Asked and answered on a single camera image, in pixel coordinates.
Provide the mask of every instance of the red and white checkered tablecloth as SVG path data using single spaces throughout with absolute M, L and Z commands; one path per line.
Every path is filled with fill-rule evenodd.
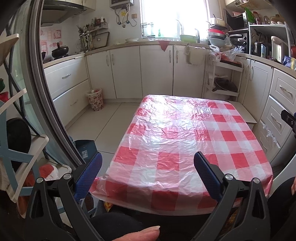
M 101 200 L 147 213 L 210 213 L 216 202 L 194 168 L 197 151 L 236 179 L 259 178 L 269 194 L 271 166 L 230 103 L 160 95 L 143 99 L 107 173 L 90 191 Z

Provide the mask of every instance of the white floor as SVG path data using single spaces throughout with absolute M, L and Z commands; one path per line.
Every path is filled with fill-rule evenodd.
M 68 130 L 73 140 L 94 140 L 103 156 L 98 173 L 107 171 L 117 147 L 131 123 L 139 103 L 107 103 L 100 111 L 89 108 Z

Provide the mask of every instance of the wastebasket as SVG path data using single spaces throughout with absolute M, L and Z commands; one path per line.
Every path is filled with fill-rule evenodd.
M 86 93 L 86 96 L 89 99 L 89 104 L 93 111 L 99 111 L 104 108 L 102 89 L 94 89 Z

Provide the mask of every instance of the black pot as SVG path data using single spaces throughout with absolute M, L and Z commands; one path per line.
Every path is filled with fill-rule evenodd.
M 59 43 L 57 43 L 57 49 L 54 49 L 52 51 L 52 57 L 53 58 L 60 58 L 64 55 L 66 55 L 69 51 L 69 47 L 67 46 L 60 46 Z

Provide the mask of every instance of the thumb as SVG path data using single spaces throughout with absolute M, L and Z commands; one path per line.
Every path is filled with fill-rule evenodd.
M 160 226 L 154 226 L 144 229 L 140 232 L 126 234 L 113 241 L 156 241 L 159 236 Z

